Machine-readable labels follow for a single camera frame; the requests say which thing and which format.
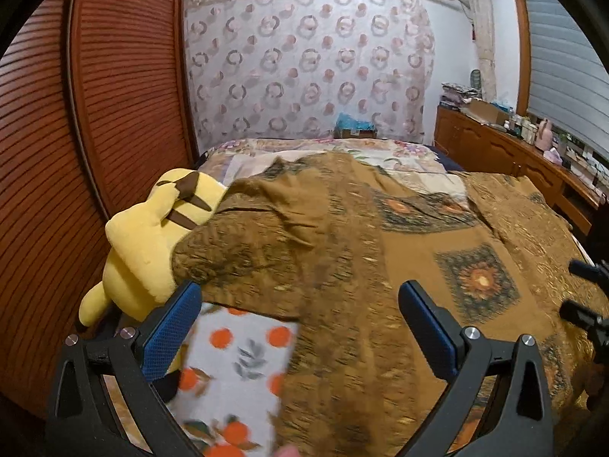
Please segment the stuffed animal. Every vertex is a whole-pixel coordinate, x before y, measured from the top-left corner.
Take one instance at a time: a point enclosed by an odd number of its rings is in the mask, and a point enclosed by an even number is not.
[[[95,324],[111,302],[138,322],[165,304],[177,286],[171,272],[174,246],[213,215],[225,191],[209,175],[174,169],[155,183],[145,202],[114,215],[105,227],[112,248],[102,281],[82,299],[78,329]]]

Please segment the blue textured pad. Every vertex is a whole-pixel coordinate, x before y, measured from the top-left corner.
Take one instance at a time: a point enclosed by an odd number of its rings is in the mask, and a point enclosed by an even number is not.
[[[144,346],[142,373],[148,383],[162,378],[201,311],[201,289],[191,283]]]
[[[400,300],[401,313],[434,375],[451,381],[458,370],[457,350],[449,336],[408,282],[400,287]]]

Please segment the window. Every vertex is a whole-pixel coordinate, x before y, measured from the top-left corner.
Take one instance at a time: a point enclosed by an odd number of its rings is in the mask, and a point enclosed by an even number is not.
[[[517,6],[527,21],[521,22],[518,110],[549,118],[608,158],[609,74],[601,60],[558,0],[517,0]]]

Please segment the wall curtain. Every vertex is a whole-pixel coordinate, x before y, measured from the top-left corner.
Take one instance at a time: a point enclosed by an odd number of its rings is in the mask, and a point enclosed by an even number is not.
[[[340,112],[419,142],[434,35],[420,0],[186,0],[201,151],[331,136]]]
[[[482,75],[482,98],[492,101],[497,97],[494,72],[494,23],[491,0],[469,0],[471,18],[476,32],[476,48],[480,74]]]

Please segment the wooden window frame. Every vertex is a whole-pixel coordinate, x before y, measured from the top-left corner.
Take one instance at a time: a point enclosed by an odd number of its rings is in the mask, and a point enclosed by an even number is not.
[[[516,0],[516,12],[520,34],[520,81],[516,113],[525,116],[529,109],[529,93],[531,92],[531,27],[525,0]]]

